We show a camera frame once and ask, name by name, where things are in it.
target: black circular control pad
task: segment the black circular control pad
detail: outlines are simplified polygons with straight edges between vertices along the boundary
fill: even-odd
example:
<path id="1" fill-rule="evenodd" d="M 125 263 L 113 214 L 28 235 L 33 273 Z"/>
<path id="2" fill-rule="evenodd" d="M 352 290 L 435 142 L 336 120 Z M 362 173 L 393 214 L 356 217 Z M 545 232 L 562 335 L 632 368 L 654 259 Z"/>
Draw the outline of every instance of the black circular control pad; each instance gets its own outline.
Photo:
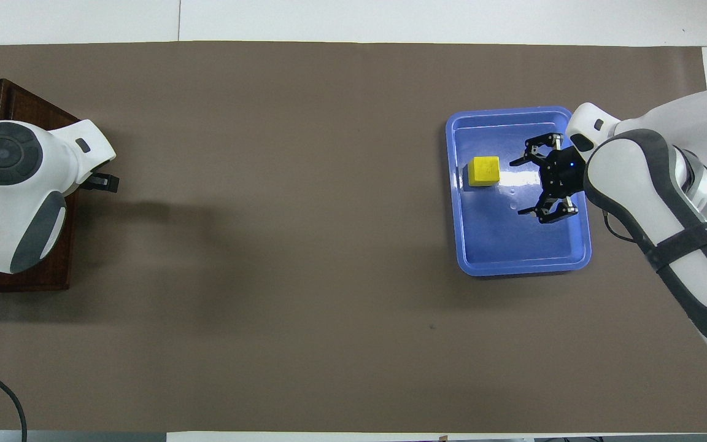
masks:
<path id="1" fill-rule="evenodd" d="M 16 123 L 0 123 L 0 185 L 26 181 L 42 163 L 42 146 L 34 133 Z"/>

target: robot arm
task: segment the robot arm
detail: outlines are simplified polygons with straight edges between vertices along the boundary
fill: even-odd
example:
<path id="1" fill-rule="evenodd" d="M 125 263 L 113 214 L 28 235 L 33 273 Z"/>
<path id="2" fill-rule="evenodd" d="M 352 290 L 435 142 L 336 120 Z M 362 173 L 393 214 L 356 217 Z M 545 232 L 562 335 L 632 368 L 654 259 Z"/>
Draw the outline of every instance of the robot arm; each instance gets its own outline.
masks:
<path id="1" fill-rule="evenodd" d="M 545 181 L 580 180 L 562 179 L 566 192 L 584 189 L 626 226 L 707 344 L 707 91 L 624 121 L 582 104 L 567 135 L 574 146 L 545 169 L 542 196 Z M 552 222 L 541 204 L 526 210 Z"/>
<path id="2" fill-rule="evenodd" d="M 107 179 L 92 187 L 116 191 L 118 179 L 94 173 L 115 156 L 89 120 L 55 131 L 0 121 L 0 272 L 24 271 L 50 252 L 64 224 L 64 197 L 90 178 Z"/>

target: thin black wire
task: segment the thin black wire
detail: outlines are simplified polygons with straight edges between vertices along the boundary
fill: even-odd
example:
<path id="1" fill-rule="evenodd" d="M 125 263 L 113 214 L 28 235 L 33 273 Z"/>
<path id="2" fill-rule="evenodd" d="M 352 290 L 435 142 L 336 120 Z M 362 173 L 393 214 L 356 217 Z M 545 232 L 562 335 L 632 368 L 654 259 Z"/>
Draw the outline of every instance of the thin black wire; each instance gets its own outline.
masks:
<path id="1" fill-rule="evenodd" d="M 9 389 L 9 387 L 2 381 L 0 381 L 0 389 L 2 389 L 2 391 L 10 397 L 12 403 L 15 405 L 15 409 L 18 411 L 18 419 L 20 420 L 20 442 L 26 442 L 26 415 L 23 414 L 23 408 L 20 406 L 20 400 L 18 400 L 18 397 L 14 394 L 14 392 L 12 392 L 12 390 Z"/>
<path id="2" fill-rule="evenodd" d="M 622 239 L 622 240 L 624 240 L 624 241 L 629 241 L 629 242 L 636 242 L 636 241 L 633 240 L 632 238 L 625 237 L 624 235 L 619 235 L 619 234 L 615 233 L 615 230 L 613 230 L 612 227 L 609 226 L 609 213 L 605 212 L 604 209 L 601 210 L 601 215 L 604 216 L 604 225 L 605 225 L 605 227 L 607 227 L 607 230 L 609 230 L 609 232 L 610 232 L 615 238 Z"/>

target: yellow block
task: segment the yellow block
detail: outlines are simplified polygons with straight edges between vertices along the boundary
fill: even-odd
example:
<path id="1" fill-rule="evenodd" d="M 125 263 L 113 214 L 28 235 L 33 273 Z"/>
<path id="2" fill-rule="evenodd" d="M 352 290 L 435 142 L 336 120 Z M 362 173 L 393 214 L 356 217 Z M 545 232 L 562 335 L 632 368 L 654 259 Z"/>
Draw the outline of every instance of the yellow block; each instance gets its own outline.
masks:
<path id="1" fill-rule="evenodd" d="M 469 185 L 493 185 L 500 179 L 498 157 L 474 157 L 468 163 Z"/>

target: blue plastic bin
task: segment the blue plastic bin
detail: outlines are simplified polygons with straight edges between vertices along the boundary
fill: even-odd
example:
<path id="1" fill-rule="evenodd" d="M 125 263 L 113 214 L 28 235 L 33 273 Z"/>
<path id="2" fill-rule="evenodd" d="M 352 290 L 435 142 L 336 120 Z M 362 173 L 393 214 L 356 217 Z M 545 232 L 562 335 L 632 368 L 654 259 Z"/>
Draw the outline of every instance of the blue plastic bin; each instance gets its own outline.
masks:
<path id="1" fill-rule="evenodd" d="M 583 193 L 572 196 L 580 213 L 539 224 L 517 209 L 533 207 L 541 193 L 539 171 L 509 161 L 522 155 L 525 140 L 566 131 L 571 112 L 538 107 L 459 112 L 446 123 L 457 262 L 473 276 L 536 274 L 581 269 L 591 260 L 589 216 Z M 571 145 L 564 140 L 564 146 Z M 473 157 L 499 157 L 500 181 L 470 187 L 466 165 Z"/>

